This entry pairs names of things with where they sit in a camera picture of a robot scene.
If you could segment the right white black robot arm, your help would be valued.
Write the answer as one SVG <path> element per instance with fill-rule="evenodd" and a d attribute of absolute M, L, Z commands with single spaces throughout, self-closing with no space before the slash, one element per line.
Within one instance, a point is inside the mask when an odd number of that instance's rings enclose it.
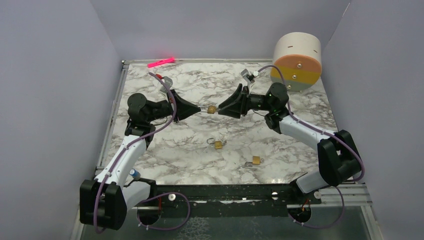
<path fill-rule="evenodd" d="M 351 134 L 346 130 L 330 133 L 302 121 L 288 108 L 286 86 L 275 82 L 266 94 L 250 93 L 247 86 L 236 91 L 218 106 L 218 114 L 239 119 L 248 111 L 266 111 L 264 119 L 269 129 L 295 138 L 317 152 L 318 170 L 308 172 L 294 181 L 288 190 L 289 199 L 300 204 L 310 192 L 347 181 L 362 172 L 360 156 Z"/>

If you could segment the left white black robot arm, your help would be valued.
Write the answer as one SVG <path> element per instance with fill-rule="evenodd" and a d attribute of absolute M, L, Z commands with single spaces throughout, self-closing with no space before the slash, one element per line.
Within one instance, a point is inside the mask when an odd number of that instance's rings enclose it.
<path fill-rule="evenodd" d="M 93 180 L 86 179 L 80 185 L 79 220 L 82 224 L 118 230 L 127 212 L 138 203 L 149 206 L 157 200 L 155 181 L 136 177 L 126 184 L 136 161 L 159 132 L 152 122 L 170 117 L 164 125 L 167 127 L 201 111 L 199 106 L 184 100 L 173 89 L 166 96 L 166 100 L 159 102 L 147 100 L 142 93 L 128 98 L 129 119 L 118 152 Z"/>

